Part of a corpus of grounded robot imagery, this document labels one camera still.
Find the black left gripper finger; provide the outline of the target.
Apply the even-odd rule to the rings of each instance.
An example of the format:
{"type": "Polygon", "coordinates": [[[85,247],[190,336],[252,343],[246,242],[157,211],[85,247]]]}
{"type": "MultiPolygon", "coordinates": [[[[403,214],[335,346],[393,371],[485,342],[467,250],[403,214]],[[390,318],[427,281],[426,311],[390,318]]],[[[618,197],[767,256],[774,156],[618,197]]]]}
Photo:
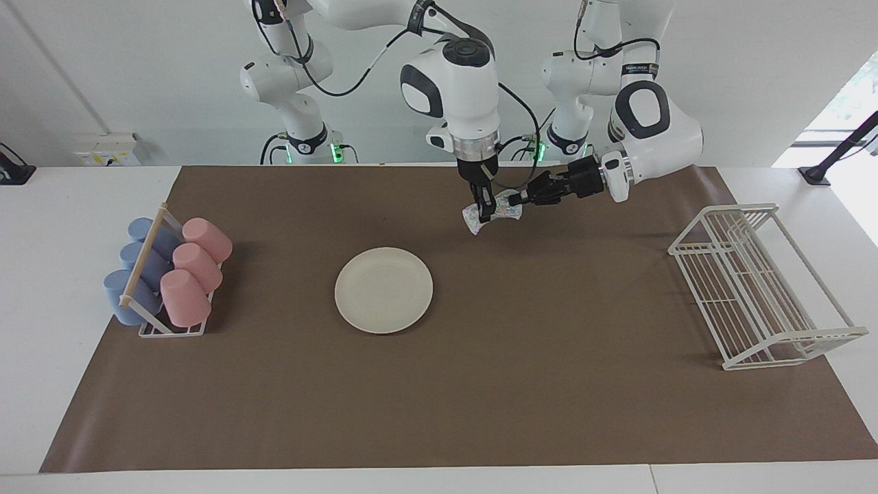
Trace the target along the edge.
{"type": "Polygon", "coordinates": [[[558,205],[562,198],[569,194],[565,189],[545,189],[540,191],[517,191],[508,197],[508,203],[512,207],[525,204],[537,206],[558,205]]]}
{"type": "Polygon", "coordinates": [[[567,194],[567,178],[545,171],[527,184],[526,191],[527,197],[564,197],[567,194]]]}

